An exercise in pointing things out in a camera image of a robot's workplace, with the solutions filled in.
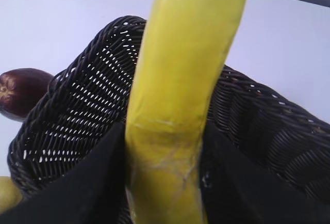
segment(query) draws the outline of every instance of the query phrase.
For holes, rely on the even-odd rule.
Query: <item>banana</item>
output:
[[[212,91],[245,0],[154,0],[125,132],[136,224],[202,224],[198,163]]]

